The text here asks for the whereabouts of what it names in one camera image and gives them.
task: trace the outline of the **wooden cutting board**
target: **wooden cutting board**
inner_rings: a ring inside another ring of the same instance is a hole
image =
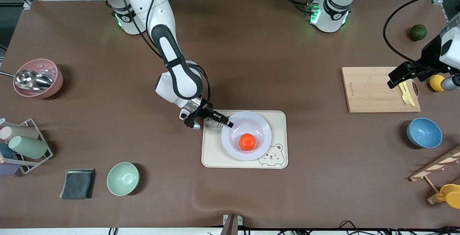
[[[350,113],[384,113],[384,112],[420,112],[420,104],[415,95],[412,81],[407,87],[414,100],[415,107],[406,105],[401,98],[399,87],[388,88],[388,73],[394,67],[344,67],[344,81],[348,112]]]

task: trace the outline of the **yellow mug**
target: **yellow mug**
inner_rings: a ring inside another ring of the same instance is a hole
[[[439,194],[436,194],[436,199],[447,202],[453,208],[460,209],[460,186],[456,184],[444,185]]]

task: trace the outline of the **green bowl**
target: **green bowl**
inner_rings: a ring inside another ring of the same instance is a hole
[[[107,176],[107,188],[114,195],[127,195],[133,192],[138,184],[139,171],[129,162],[118,163]]]

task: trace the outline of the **yellow knife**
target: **yellow knife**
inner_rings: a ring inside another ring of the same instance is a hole
[[[404,93],[406,93],[409,103],[412,105],[412,107],[415,107],[414,100],[412,99],[412,96],[409,93],[409,88],[407,87],[406,81],[404,81],[402,85],[404,86]]]

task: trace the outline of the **bear drawing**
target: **bear drawing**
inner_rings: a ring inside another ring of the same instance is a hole
[[[283,145],[279,143],[274,146],[270,146],[268,151],[262,157],[260,157],[258,161],[262,166],[282,166],[284,163],[284,155],[282,151]]]

